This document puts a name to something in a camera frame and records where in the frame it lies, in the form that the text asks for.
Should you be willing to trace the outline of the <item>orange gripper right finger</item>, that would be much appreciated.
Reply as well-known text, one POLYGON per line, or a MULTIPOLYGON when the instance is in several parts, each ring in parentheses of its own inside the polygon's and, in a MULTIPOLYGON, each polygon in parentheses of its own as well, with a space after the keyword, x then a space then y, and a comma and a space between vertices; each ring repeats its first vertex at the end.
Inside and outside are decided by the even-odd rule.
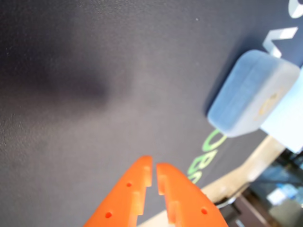
POLYGON ((177 227, 226 227, 219 209, 181 171, 158 163, 159 195, 164 196, 168 223, 177 227))

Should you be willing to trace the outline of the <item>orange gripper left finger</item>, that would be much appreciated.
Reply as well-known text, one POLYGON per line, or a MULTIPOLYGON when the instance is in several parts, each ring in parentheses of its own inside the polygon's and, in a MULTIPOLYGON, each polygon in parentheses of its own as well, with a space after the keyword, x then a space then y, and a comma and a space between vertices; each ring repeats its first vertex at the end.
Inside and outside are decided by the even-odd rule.
POLYGON ((146 188, 152 185, 152 157, 136 160, 85 224, 86 227, 135 227, 144 212, 146 188))

